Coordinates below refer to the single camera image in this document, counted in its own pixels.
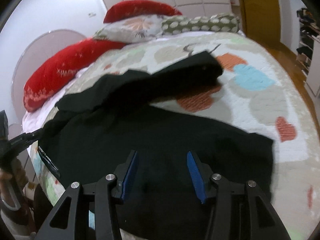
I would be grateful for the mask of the left hand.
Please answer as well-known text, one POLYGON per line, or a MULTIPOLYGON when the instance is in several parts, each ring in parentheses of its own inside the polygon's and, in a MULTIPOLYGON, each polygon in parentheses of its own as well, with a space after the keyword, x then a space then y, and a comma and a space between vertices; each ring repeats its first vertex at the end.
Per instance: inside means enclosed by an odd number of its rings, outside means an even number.
POLYGON ((19 225, 27 225, 29 222, 29 206, 23 194, 23 187, 17 182, 17 178, 23 178, 28 182, 21 161, 15 157, 9 169, 1 168, 1 172, 10 174, 10 179, 1 179, 1 210, 4 214, 19 225))

